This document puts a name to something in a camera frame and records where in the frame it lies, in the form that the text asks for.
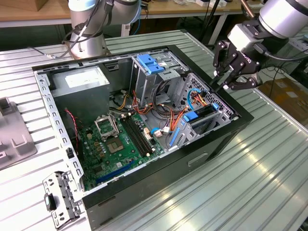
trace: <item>aluminum table surface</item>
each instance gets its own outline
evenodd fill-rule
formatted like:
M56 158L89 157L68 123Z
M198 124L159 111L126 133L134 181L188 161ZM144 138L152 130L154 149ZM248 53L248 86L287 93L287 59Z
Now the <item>aluminum table surface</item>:
M213 54L181 31L107 40L112 53L176 44L210 76ZM59 55L62 45L40 50ZM70 60L68 55L59 61ZM31 71L54 63L29 49L0 52L0 97L17 103L38 153L0 171L0 230L53 231L42 180L66 170ZM99 228L121 230L296 230L308 216L308 132L258 90L231 92L255 119L223 151ZM64 228L88 231L85 215Z

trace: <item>chip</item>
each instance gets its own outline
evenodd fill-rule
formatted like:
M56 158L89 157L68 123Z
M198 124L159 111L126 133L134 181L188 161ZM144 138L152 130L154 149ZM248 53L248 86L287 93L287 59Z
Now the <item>chip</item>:
M94 170L94 172L96 174L96 173L101 172L103 170L103 168L102 168L102 166L97 166L97 167L93 168L93 170Z
M124 146L119 137L109 139L106 141L106 144L111 153L116 153L117 151L124 149Z

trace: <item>cardboard box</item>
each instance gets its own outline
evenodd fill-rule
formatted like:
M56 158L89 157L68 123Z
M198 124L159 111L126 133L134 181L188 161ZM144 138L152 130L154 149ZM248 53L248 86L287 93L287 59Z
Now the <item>cardboard box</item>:
M29 11L39 11L48 0L0 0L0 5Z
M269 97L272 80L259 90ZM304 126L308 125L308 94L289 78L275 80L270 97L279 107Z

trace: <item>blue cable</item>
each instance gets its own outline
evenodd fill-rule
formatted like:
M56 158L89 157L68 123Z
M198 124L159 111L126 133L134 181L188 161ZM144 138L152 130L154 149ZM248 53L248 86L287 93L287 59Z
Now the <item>blue cable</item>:
M160 130L160 128L153 128L150 133L153 134L155 131Z
M187 103L188 103L189 107L190 107L192 110L193 110L193 106L192 106L192 103L191 103L190 94L191 94L191 92L192 92L193 90L196 91L196 92L198 92L198 93L201 92L201 91L200 91L199 89L197 89L197 88L192 88L192 89L189 90L189 92L188 92L188 94L187 94Z
M140 17L141 17L141 16L139 16L138 27L137 27L137 29L136 29L136 31L135 31L135 33L134 33L133 35L135 35L135 34L138 32L139 28L140 28Z

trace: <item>ram slot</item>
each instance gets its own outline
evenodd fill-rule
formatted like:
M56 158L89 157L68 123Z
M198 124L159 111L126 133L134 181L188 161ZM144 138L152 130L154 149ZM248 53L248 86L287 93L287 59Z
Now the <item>ram slot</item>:
M121 123L142 157L145 157L147 153L153 153L150 145L130 118L123 119Z

